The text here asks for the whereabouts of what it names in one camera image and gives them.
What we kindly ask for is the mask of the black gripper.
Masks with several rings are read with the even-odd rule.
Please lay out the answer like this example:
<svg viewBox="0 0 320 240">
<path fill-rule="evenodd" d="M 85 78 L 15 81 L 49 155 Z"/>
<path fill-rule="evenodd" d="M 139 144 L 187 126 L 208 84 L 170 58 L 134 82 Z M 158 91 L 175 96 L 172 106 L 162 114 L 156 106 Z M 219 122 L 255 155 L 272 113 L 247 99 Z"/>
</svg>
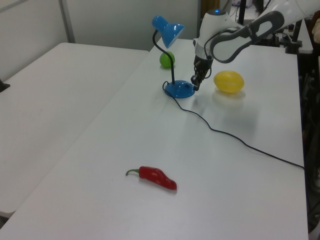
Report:
<svg viewBox="0 0 320 240">
<path fill-rule="evenodd" d="M 191 77 L 191 82 L 193 84 L 193 90 L 198 91 L 200 89 L 201 83 L 204 79 L 207 79 L 212 74 L 212 63 L 213 58 L 209 56 L 204 59 L 199 56 L 194 58 L 194 75 Z"/>
</svg>

